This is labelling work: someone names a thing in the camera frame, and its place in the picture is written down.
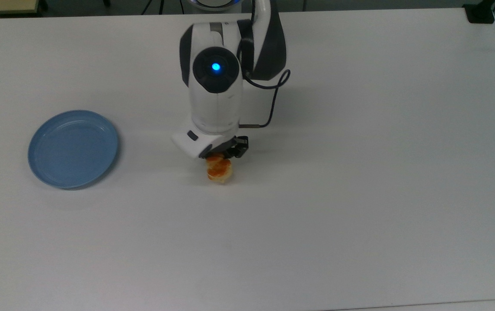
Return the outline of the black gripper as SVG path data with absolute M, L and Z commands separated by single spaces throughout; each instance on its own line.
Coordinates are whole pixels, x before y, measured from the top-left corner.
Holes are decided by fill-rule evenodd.
M 221 153 L 225 158 L 241 158 L 249 150 L 249 137 L 248 136 L 234 136 L 232 139 L 219 144 L 214 147 L 209 144 L 205 147 L 200 154 L 199 158 L 206 159 L 212 154 Z

